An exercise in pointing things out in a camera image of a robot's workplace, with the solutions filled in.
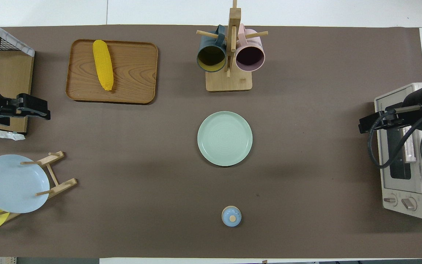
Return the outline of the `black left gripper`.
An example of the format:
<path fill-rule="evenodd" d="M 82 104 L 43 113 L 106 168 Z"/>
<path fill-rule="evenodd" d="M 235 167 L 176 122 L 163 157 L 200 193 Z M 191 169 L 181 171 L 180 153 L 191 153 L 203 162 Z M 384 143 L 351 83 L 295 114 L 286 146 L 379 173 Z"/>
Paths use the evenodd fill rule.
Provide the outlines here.
<path fill-rule="evenodd" d="M 15 99 L 4 98 L 0 107 L 0 121 L 10 121 L 10 118 L 40 117 L 51 119 L 48 102 L 26 93 L 20 93 Z"/>

